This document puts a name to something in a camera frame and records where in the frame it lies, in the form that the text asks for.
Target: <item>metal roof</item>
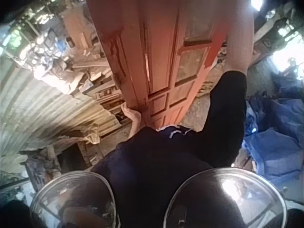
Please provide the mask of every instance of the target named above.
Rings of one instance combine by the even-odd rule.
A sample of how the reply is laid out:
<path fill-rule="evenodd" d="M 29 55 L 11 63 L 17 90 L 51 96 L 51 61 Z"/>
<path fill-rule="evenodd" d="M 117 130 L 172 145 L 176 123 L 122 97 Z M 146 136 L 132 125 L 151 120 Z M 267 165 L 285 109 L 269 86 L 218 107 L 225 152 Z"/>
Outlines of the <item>metal roof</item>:
<path fill-rule="evenodd" d="M 104 135 L 118 120 L 91 97 L 65 95 L 33 77 L 31 71 L 0 59 L 1 154 L 36 150 L 64 135 L 89 132 L 98 126 Z"/>

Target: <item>black shirt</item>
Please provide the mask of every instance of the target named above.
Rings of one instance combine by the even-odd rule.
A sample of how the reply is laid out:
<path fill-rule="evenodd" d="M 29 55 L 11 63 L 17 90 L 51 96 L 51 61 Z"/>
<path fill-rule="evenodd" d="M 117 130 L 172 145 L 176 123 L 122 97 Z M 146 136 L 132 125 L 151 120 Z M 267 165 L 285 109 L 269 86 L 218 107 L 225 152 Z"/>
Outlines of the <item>black shirt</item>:
<path fill-rule="evenodd" d="M 210 93 L 201 132 L 169 139 L 143 128 L 92 169 L 109 181 L 122 227 L 162 227 L 171 197 L 187 178 L 231 166 L 244 136 L 245 95 L 245 75 L 226 72 Z"/>

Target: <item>person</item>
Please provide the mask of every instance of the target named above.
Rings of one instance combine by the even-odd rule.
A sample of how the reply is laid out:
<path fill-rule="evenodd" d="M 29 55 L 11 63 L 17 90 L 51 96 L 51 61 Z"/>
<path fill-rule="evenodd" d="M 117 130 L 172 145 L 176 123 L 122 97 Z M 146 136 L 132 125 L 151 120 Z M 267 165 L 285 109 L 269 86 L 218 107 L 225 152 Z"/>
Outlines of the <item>person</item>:
<path fill-rule="evenodd" d="M 212 167 L 231 166 L 244 136 L 246 74 L 252 58 L 253 32 L 250 1 L 236 0 L 224 73 L 210 93 L 202 131 L 178 128 L 168 134 L 149 127 L 139 130 L 140 113 L 122 106 L 133 121 L 130 138 L 91 171 L 109 181 L 123 227 L 162 227 L 170 199 L 187 178 Z M 238 218 L 239 211 L 228 210 L 221 215 Z M 224 218 L 223 224 L 245 227 L 242 221 L 228 225 Z"/>

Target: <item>wooden door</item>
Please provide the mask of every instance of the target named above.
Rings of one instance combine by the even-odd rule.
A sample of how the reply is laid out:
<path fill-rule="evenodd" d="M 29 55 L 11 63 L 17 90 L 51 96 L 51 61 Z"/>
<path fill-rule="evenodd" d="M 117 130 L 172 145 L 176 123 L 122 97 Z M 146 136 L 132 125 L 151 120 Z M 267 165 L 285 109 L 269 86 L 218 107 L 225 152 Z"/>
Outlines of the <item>wooden door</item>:
<path fill-rule="evenodd" d="M 210 71 L 228 29 L 213 2 L 87 0 L 123 96 L 145 125 L 180 122 Z"/>

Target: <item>blue plastic sheet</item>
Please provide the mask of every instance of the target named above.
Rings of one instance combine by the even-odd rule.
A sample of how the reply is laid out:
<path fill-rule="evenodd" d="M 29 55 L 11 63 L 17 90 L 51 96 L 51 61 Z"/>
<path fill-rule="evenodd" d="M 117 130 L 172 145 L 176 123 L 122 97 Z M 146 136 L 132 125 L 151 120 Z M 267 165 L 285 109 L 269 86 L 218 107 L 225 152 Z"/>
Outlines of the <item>blue plastic sheet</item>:
<path fill-rule="evenodd" d="M 281 184 L 303 171 L 303 83 L 279 76 L 274 83 L 273 99 L 265 93 L 248 98 L 243 147 L 255 160 L 257 174 Z"/>

